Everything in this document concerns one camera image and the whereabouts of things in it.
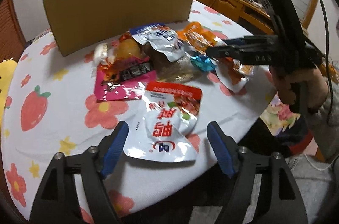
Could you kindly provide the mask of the grey sleeve right forearm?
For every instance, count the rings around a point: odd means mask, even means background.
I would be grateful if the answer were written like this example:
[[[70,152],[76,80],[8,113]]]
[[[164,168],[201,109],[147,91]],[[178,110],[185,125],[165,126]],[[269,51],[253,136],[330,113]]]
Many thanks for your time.
[[[328,93],[325,102],[317,110],[309,109],[306,123],[326,161],[338,155],[338,85],[333,85],[333,103]]]

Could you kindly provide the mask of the person's right hand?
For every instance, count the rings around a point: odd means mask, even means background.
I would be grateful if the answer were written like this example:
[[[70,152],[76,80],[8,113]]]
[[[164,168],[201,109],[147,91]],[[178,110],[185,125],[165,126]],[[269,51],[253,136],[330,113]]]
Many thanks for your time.
[[[318,68],[296,70],[284,77],[280,75],[278,68],[270,66],[269,71],[282,103],[292,105],[296,101],[291,85],[300,82],[307,83],[308,108],[319,109],[326,101],[329,86]]]

